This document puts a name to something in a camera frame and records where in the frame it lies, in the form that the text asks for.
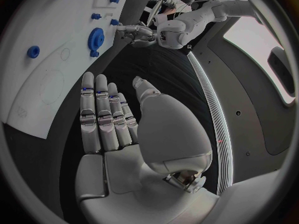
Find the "black floor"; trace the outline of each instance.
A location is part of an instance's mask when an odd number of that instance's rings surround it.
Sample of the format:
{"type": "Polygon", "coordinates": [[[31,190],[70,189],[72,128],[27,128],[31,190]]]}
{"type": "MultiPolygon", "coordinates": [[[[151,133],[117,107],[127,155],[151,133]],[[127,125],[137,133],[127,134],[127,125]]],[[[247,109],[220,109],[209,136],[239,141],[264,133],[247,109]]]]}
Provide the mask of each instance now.
{"type": "MultiPolygon", "coordinates": [[[[205,128],[213,149],[213,161],[204,173],[205,188],[217,190],[218,161],[215,133],[209,108],[196,74],[187,57],[178,50],[159,46],[148,48],[125,47],[104,71],[108,83],[114,82],[123,93],[137,121],[141,118],[140,104],[132,81],[135,76],[151,82],[162,93],[173,96],[185,104],[205,128]]],[[[70,224],[86,223],[75,200],[75,175],[84,155],[79,113],[70,130],[61,163],[60,200],[64,218],[70,224]]]]}

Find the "led light strip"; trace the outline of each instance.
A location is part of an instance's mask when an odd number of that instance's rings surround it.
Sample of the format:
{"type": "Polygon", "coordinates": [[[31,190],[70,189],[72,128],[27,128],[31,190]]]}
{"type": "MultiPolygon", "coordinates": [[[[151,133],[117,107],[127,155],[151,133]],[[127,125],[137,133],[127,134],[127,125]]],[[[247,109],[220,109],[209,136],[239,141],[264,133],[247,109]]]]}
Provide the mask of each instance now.
{"type": "Polygon", "coordinates": [[[217,195],[221,195],[233,183],[233,156],[229,131],[221,105],[209,78],[192,52],[189,52],[187,57],[202,86],[214,124],[219,166],[217,195]]]}

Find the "black fabric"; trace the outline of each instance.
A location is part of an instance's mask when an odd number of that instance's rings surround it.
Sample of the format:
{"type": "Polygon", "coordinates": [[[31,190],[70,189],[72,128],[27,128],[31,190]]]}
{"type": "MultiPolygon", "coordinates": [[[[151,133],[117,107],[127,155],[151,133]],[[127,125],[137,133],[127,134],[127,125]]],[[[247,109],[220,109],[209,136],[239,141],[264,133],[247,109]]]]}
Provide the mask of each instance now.
{"type": "Polygon", "coordinates": [[[123,93],[137,121],[141,118],[132,81],[135,76],[151,82],[162,93],[186,105],[206,130],[212,145],[213,161],[204,173],[205,188],[217,191],[218,159],[214,126],[203,90],[188,58],[178,50],[157,45],[147,48],[125,47],[103,72],[108,83],[114,82],[123,93]]]}

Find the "robot finger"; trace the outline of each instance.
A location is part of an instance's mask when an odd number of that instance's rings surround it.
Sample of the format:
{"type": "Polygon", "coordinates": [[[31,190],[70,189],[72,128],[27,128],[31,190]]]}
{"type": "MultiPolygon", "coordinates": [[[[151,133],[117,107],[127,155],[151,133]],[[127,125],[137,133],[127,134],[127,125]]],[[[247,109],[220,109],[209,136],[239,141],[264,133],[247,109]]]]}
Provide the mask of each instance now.
{"type": "Polygon", "coordinates": [[[103,74],[98,75],[96,78],[96,102],[102,146],[105,151],[117,150],[119,143],[110,109],[107,78],[103,74]]]}
{"type": "Polygon", "coordinates": [[[138,143],[138,139],[137,139],[137,128],[138,128],[138,124],[136,122],[136,119],[133,116],[133,113],[127,103],[127,100],[125,98],[125,96],[122,93],[118,93],[119,98],[120,98],[120,103],[123,109],[123,113],[125,116],[125,120],[132,138],[133,143],[138,143]]]}
{"type": "Polygon", "coordinates": [[[108,95],[114,126],[120,146],[132,144],[132,139],[125,120],[123,109],[118,96],[117,86],[114,83],[108,84],[108,95]]]}
{"type": "Polygon", "coordinates": [[[97,128],[94,100],[94,75],[91,72],[86,72],[82,79],[80,122],[85,153],[99,152],[101,150],[101,144],[97,128]]]}

